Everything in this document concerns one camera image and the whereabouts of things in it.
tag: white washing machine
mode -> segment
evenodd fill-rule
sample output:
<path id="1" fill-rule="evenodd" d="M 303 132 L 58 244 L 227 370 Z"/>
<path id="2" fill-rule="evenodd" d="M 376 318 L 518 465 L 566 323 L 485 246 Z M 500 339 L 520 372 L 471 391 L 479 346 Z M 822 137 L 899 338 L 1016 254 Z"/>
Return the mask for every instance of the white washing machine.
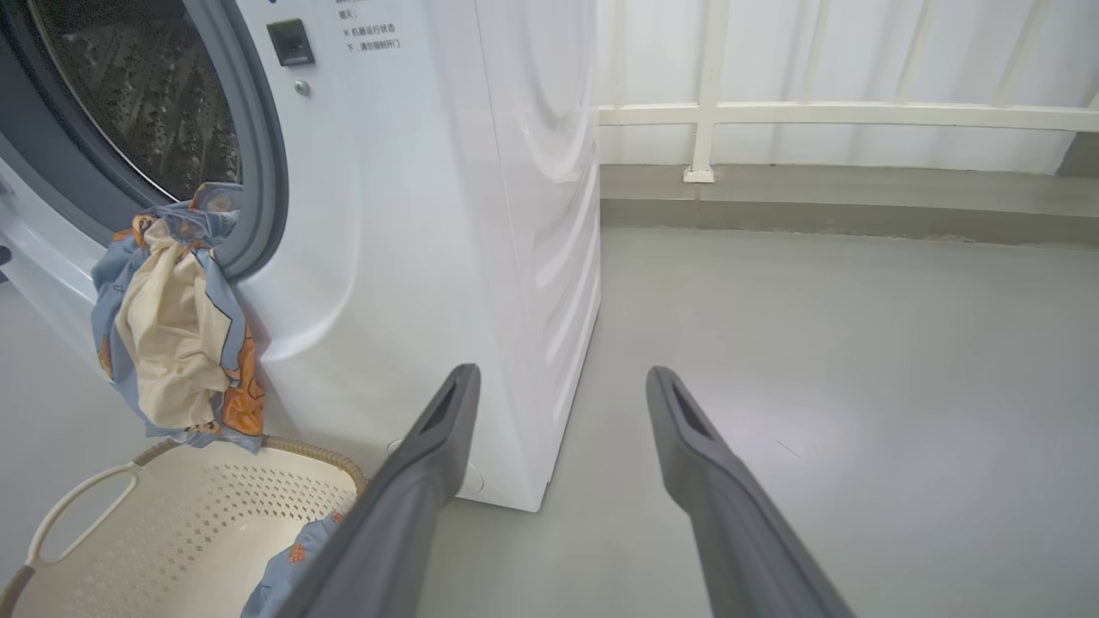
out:
<path id="1" fill-rule="evenodd" d="M 459 495 L 540 508 L 600 300 L 591 0 L 2 5 L 0 272 L 75 353 L 111 233 L 240 181 L 268 432 L 374 468 L 474 362 Z"/>

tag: cream fabric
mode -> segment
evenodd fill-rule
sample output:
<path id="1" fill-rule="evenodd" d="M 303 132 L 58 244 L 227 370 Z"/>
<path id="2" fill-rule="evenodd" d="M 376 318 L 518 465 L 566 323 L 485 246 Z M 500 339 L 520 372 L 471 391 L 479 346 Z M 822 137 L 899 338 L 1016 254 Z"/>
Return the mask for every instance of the cream fabric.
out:
<path id="1" fill-rule="evenodd" d="M 144 234 L 149 258 L 134 273 L 114 320 L 133 358 L 137 400 L 156 426 L 214 420 L 210 397 L 229 388 L 221 353 L 230 319 L 206 294 L 206 271 L 157 219 Z"/>

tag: railing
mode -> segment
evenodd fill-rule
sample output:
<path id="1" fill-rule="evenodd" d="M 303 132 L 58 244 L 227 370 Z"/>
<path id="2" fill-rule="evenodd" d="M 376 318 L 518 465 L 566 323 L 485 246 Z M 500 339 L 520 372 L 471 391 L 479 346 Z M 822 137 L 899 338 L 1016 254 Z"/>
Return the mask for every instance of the railing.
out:
<path id="1" fill-rule="evenodd" d="M 1099 132 L 1099 92 L 1087 108 L 1007 104 L 1032 55 L 1037 32 L 1048 11 L 1050 0 L 1033 1 L 990 104 L 919 103 L 909 100 L 912 81 L 928 44 L 928 31 L 939 0 L 923 0 L 891 101 L 813 101 L 813 85 L 820 65 L 821 44 L 832 7 L 832 0 L 818 1 L 820 7 L 799 100 L 759 102 L 719 100 L 725 62 L 730 0 L 709 0 L 698 103 L 623 104 L 621 101 L 624 100 L 625 93 L 623 84 L 625 46 L 621 32 L 626 0 L 617 0 L 615 20 L 619 26 L 614 57 L 617 104 L 599 108 L 599 123 L 603 125 L 693 124 L 695 151 L 690 167 L 684 172 L 685 183 L 713 183 L 710 155 L 713 128 L 717 124 L 918 124 Z"/>

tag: laundry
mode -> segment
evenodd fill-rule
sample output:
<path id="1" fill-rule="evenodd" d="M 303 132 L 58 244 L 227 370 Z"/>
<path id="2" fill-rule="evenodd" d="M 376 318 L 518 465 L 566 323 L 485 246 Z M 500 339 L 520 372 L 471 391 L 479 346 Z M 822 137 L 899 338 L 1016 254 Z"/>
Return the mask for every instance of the laundry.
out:
<path id="1" fill-rule="evenodd" d="M 214 260 L 242 195 L 240 185 L 206 183 L 190 202 L 142 212 L 92 268 L 100 366 L 146 435 L 259 449 L 255 342 Z"/>
<path id="2" fill-rule="evenodd" d="M 292 545 L 267 561 L 264 578 L 252 591 L 241 618 L 276 616 L 342 518 L 338 511 L 334 511 L 320 521 L 310 521 L 298 532 Z"/>

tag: laundry basket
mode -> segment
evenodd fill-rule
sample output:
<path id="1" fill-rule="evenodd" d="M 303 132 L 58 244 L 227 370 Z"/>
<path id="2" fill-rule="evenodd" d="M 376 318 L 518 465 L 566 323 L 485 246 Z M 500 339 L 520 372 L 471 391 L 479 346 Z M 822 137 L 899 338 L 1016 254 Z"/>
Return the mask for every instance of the laundry basket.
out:
<path id="1" fill-rule="evenodd" d="M 0 618 L 237 617 L 267 561 L 366 487 L 349 459 L 290 440 L 265 437 L 257 455 L 227 442 L 175 446 L 163 442 L 62 498 L 0 597 Z M 59 559 L 43 559 L 65 510 L 119 475 L 130 476 L 122 496 Z"/>

